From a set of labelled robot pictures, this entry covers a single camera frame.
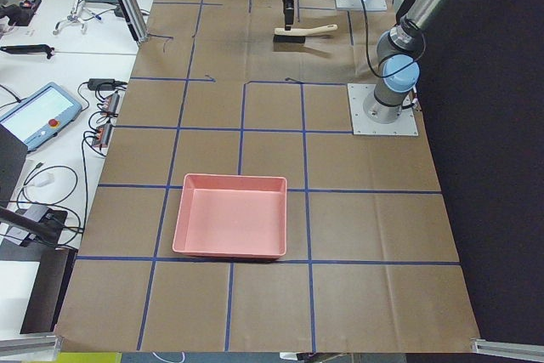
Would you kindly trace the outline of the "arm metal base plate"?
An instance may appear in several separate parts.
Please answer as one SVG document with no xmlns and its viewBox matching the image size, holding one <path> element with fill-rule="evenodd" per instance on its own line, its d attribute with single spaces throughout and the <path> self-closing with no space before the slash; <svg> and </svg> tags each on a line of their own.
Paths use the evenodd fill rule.
<svg viewBox="0 0 544 363">
<path fill-rule="evenodd" d="M 387 107 L 375 99 L 375 84 L 348 83 L 348 105 L 353 135 L 417 137 L 419 132 L 410 98 Z"/>
<path fill-rule="evenodd" d="M 386 0 L 363 0 L 367 12 L 385 12 L 388 8 Z M 338 10 L 362 10 L 360 0 L 335 0 Z"/>
</svg>

